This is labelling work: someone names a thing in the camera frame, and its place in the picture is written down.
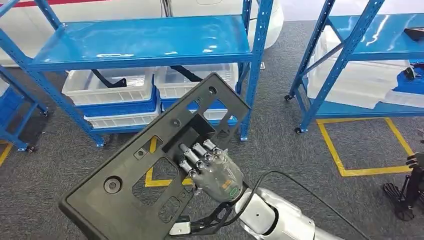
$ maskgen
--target white robotic arm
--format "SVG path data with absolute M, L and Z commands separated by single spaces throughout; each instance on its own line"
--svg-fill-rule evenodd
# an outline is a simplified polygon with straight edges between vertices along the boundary
M 250 188 L 242 191 L 243 174 L 239 167 L 228 156 L 227 150 L 217 148 L 209 139 L 202 144 L 195 143 L 192 149 L 184 144 L 179 147 L 185 156 L 180 166 L 196 186 L 214 200 L 231 204 L 242 221 L 241 226 L 256 239 L 341 239 L 316 227 L 314 221 L 303 215 L 297 206 L 268 189 L 258 187 L 261 180 L 253 188 L 257 189 L 254 195 Z M 181 229 L 184 224 L 176 223 L 170 234 L 188 233 L 188 226 L 185 230 Z
M 235 204 L 238 213 L 251 194 L 248 189 Z M 258 188 L 239 218 L 241 226 L 257 240 L 341 240 L 318 227 L 291 202 Z

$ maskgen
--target blue metal shelf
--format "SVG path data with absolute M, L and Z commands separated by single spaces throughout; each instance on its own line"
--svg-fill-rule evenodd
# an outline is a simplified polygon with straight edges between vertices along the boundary
M 0 128 L 9 125 L 23 102 L 24 97 L 16 94 L 11 87 L 0 96 Z
M 28 67 L 60 71 L 250 62 L 241 15 L 65 22 Z
M 328 24 L 344 42 L 360 16 L 330 16 Z M 424 56 L 424 41 L 414 41 L 405 28 L 422 27 L 424 13 L 376 15 L 365 31 L 350 61 L 419 59 Z
M 424 56 L 424 42 L 413 41 L 404 33 L 404 28 L 422 27 L 424 13 L 377 15 L 384 0 L 369 0 L 360 16 L 329 16 L 335 1 L 325 1 L 289 94 L 285 96 L 286 100 L 296 97 L 302 112 L 302 121 L 296 131 L 307 131 L 314 118 L 424 116 L 424 108 L 419 107 L 379 102 L 374 109 L 368 109 L 325 101 L 349 61 L 408 60 L 422 59 Z M 331 26 L 341 43 L 307 67 L 327 25 Z M 339 50 L 341 52 L 318 95 L 315 99 L 307 98 L 307 108 L 303 100 L 305 98 L 302 98 L 299 91 L 302 86 L 307 93 L 307 73 Z
M 324 101 L 316 112 L 317 119 L 414 117 L 424 116 L 424 108 L 379 102 L 373 109 Z
M 18 1 L 0 7 L 0 17 Z M 67 23 L 60 22 L 46 0 L 34 2 L 55 30 L 53 36 L 35 58 L 26 56 L 2 29 L 0 47 L 98 147 L 104 145 L 100 134 L 134 132 L 135 128 L 93 129 L 43 71 L 239 63 L 239 76 L 249 74 L 245 101 L 253 106 L 273 0 L 260 1 L 253 46 L 249 46 L 247 36 L 251 0 L 242 1 L 241 15 Z M 238 93 L 242 80 L 237 84 Z M 240 125 L 242 141 L 248 139 L 250 117 L 251 110 Z
M 12 87 L 4 93 L 4 99 L 0 99 L 0 139 L 13 143 L 19 152 L 24 152 L 28 149 L 28 144 L 19 139 L 19 135 L 24 129 L 27 122 L 30 120 L 34 110 L 38 108 L 45 116 L 48 115 L 48 109 L 42 103 L 29 93 L 23 85 L 21 85 L 4 67 L 0 66 L 0 75 L 14 89 L 18 90 L 22 95 L 17 94 Z M 7 131 L 10 122 L 17 115 L 24 100 L 30 103 L 29 110 L 25 113 L 16 127 L 14 132 Z

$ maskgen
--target yellow floor marking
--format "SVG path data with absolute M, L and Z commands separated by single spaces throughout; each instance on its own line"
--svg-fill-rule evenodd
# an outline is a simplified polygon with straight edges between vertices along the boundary
M 321 130 L 321 134 L 324 137 L 324 141 L 327 144 L 328 149 L 330 150 L 330 153 L 332 155 L 335 165 L 338 168 L 338 171 L 343 176 L 345 173 L 345 167 L 343 166 L 343 163 L 340 160 L 339 155 L 337 154 L 336 148 L 334 147 L 333 142 L 331 141 L 331 138 L 329 136 L 329 133 L 327 132 L 326 127 L 322 123 L 318 123 L 318 127 L 319 127 L 319 130 Z
M 335 123 L 344 123 L 344 122 L 353 122 L 353 121 L 362 121 L 368 119 L 378 119 L 379 117 L 360 117 L 360 118 L 326 118 L 326 119 L 317 119 L 318 124 L 335 124 Z
M 6 158 L 9 155 L 9 152 L 11 151 L 13 145 L 8 143 L 4 151 L 0 155 L 0 167 L 2 166 L 3 162 L 6 160 Z
M 151 141 L 150 141 L 150 149 L 149 152 L 152 154 L 156 151 L 156 143 L 157 143 L 157 139 L 156 137 L 152 137 Z M 169 186 L 169 184 L 172 183 L 172 179 L 162 179 L 162 180 L 153 180 L 153 167 L 151 167 L 147 172 L 146 172 L 146 179 L 145 179 L 145 187 L 166 187 Z M 191 179 L 186 178 L 182 181 L 183 185 L 192 185 L 193 182 Z
M 354 177 L 354 176 L 367 176 L 367 175 L 377 175 L 377 174 L 395 174 L 395 173 L 404 173 L 404 172 L 410 172 L 411 169 L 408 166 L 389 166 L 389 167 L 377 167 L 377 168 L 366 168 L 366 169 L 345 169 L 343 166 L 343 163 L 337 153 L 336 148 L 334 147 L 334 144 L 329 136 L 329 133 L 326 130 L 326 127 L 324 124 L 330 124 L 330 123 L 343 123 L 343 122 L 351 122 L 351 121 L 360 121 L 360 120 L 368 120 L 368 119 L 377 119 L 378 117 L 371 117 L 371 118 L 330 118 L 330 119 L 317 119 L 316 122 L 318 123 L 319 130 L 321 131 L 322 136 L 324 137 L 324 141 L 327 144 L 327 147 L 331 153 L 331 156 L 334 160 L 335 165 L 337 166 L 338 171 L 340 172 L 340 175 L 342 177 Z M 399 143 L 402 145 L 402 147 L 405 149 L 408 156 L 411 156 L 414 154 L 411 147 L 408 145 L 408 143 L 405 141 L 404 137 L 402 136 L 401 132 L 399 132 L 398 128 L 395 126 L 393 121 L 388 118 L 384 117 L 384 120 L 386 121 L 387 125 L 389 126 L 390 130 L 393 132 L 393 134 L 396 136 Z
M 404 137 L 402 136 L 402 134 L 398 130 L 398 128 L 395 126 L 395 124 L 393 123 L 393 121 L 390 118 L 388 118 L 388 117 L 385 117 L 384 120 L 388 124 L 388 127 L 390 128 L 390 130 L 396 136 L 396 138 L 399 141 L 399 143 L 405 149 L 405 151 L 408 154 L 408 156 L 414 155 L 414 152 L 412 151 L 411 147 L 409 146 L 409 144 L 407 143 L 407 141 L 405 141 Z

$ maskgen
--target cable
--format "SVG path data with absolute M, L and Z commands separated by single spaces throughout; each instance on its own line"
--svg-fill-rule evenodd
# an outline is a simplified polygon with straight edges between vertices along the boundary
M 363 233 L 357 226 L 355 226 L 352 222 L 350 222 L 349 220 L 347 220 L 341 213 L 339 213 L 336 209 L 334 209 L 332 206 L 330 206 L 328 203 L 326 203 L 326 201 L 324 201 L 321 197 L 319 197 L 318 195 L 316 195 L 313 191 L 311 191 L 309 188 L 307 188 L 306 186 L 304 186 L 302 183 L 298 182 L 297 180 L 295 180 L 293 177 L 291 177 L 290 175 L 288 175 L 287 173 L 283 172 L 283 171 L 279 171 L 279 170 L 271 170 L 271 171 L 267 171 L 264 174 L 262 174 L 260 176 L 260 178 L 257 180 L 255 186 L 253 187 L 249 197 L 247 198 L 247 201 L 244 203 L 243 207 L 240 209 L 240 211 L 229 221 L 226 221 L 222 226 L 228 226 L 232 223 L 234 223 L 241 215 L 242 213 L 245 211 L 245 209 L 247 208 L 247 206 L 249 205 L 250 201 L 252 200 L 254 194 L 256 193 L 256 190 L 259 188 L 259 185 L 262 183 L 262 181 L 264 180 L 264 178 L 272 173 L 278 173 L 281 174 L 285 177 L 287 177 L 288 179 L 292 180 L 293 182 L 295 182 L 297 185 L 299 185 L 300 187 L 302 187 L 304 190 L 306 190 L 308 193 L 310 193 L 312 196 L 314 196 L 315 198 L 317 198 L 321 203 L 323 203 L 325 206 L 327 206 L 329 209 L 331 209 L 337 216 L 339 216 L 341 219 L 343 219 L 347 224 L 349 224 L 353 229 L 355 229 L 359 234 L 362 235 L 362 237 L 366 240 L 370 240 L 370 238 L 365 235 L 365 233 Z

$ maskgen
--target blue shelf board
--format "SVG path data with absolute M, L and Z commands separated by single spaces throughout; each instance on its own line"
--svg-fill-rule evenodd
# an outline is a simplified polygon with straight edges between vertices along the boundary
M 37 71 L 250 62 L 241 15 L 66 22 L 29 63 Z
M 377 118 L 424 116 L 423 107 L 404 106 L 379 102 L 374 109 L 324 101 L 315 115 L 316 119 Z
M 355 16 L 329 16 L 328 25 L 346 40 L 359 19 Z M 423 27 L 424 13 L 379 14 L 372 20 L 362 40 L 349 56 L 350 61 L 422 59 L 424 41 L 414 41 L 405 28 Z

